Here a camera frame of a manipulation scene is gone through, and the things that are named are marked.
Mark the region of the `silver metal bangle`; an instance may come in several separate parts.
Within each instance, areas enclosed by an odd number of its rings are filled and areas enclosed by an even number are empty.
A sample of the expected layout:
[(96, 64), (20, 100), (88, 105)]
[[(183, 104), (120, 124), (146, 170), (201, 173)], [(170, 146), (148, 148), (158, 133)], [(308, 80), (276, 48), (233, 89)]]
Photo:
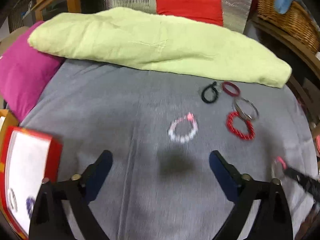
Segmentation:
[(247, 121), (255, 121), (259, 119), (259, 112), (255, 105), (242, 97), (233, 99), (233, 108), (239, 113), (240, 118)]

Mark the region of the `maroon hair band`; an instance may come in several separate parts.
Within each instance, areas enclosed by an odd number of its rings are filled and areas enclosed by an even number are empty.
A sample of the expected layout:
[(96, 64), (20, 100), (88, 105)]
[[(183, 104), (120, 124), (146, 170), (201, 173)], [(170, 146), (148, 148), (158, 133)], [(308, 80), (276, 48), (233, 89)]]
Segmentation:
[(234, 83), (225, 81), (225, 82), (221, 83), (221, 88), (226, 94), (228, 94), (234, 98), (240, 96), (240, 93), (241, 93), (240, 89)]

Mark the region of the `red box lid tray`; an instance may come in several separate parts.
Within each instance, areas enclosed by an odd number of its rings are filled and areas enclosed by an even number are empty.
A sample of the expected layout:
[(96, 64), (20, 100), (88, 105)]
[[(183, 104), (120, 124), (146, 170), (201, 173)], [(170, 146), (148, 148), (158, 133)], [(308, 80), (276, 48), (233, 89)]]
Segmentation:
[(57, 180), (62, 144), (45, 133), (10, 126), (1, 151), (1, 212), (28, 239), (33, 205), (43, 178)]

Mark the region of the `orange gift box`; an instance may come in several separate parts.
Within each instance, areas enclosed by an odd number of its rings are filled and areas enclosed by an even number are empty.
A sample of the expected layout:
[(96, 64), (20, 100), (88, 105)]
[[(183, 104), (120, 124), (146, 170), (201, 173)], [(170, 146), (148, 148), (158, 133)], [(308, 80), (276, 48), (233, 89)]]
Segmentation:
[(12, 112), (8, 109), (1, 109), (1, 133), (0, 133), (0, 139), (1, 142), (3, 141), (5, 134), (7, 132), (7, 129), (9, 126), (18, 126), (19, 121), (17, 118), (12, 114)]

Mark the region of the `grey bed blanket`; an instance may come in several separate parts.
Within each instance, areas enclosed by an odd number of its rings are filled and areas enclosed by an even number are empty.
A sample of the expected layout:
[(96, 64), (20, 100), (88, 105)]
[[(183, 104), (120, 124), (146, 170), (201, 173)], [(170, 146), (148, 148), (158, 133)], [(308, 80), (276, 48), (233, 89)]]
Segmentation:
[(244, 141), (225, 125), (232, 98), (201, 100), (209, 79), (67, 60), (22, 121), (63, 143), (59, 180), (81, 173), (104, 151), (113, 165), (90, 204), (110, 239), (212, 239), (230, 213), (209, 167), (219, 151), (241, 173), (269, 181), (281, 156), (317, 177), (316, 151), (295, 96), (240, 83), (259, 111), (255, 138)]

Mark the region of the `magenta pillow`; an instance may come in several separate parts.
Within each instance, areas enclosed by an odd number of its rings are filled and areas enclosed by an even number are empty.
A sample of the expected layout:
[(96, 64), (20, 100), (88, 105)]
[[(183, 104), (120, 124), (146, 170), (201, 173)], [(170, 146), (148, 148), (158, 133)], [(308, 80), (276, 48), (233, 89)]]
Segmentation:
[(18, 121), (23, 121), (36, 106), (46, 85), (65, 61), (29, 46), (29, 36), (42, 23), (35, 23), (1, 55), (1, 96)]

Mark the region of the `wicker basket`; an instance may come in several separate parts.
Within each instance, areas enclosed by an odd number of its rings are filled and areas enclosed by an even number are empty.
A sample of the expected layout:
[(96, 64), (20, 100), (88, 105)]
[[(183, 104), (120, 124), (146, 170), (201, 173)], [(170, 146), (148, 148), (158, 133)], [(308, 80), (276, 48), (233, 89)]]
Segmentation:
[(274, 9), (275, 0), (258, 0), (257, 15), (288, 33), (308, 47), (314, 54), (319, 51), (319, 31), (311, 17), (298, 2), (292, 2), (284, 14)]

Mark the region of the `light green folded quilt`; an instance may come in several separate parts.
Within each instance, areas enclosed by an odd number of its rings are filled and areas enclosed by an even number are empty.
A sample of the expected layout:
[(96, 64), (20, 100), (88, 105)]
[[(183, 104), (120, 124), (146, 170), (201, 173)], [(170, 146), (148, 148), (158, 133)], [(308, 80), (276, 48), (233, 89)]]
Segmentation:
[(117, 7), (61, 13), (29, 36), (34, 49), (67, 59), (281, 88), (292, 69), (259, 42), (218, 25)]

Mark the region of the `small red pillow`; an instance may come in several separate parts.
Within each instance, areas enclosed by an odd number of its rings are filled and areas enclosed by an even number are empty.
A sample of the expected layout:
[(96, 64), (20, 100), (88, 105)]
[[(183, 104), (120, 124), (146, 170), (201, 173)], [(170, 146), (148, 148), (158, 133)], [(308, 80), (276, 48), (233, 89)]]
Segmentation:
[(223, 27), (221, 0), (156, 0), (156, 12)]

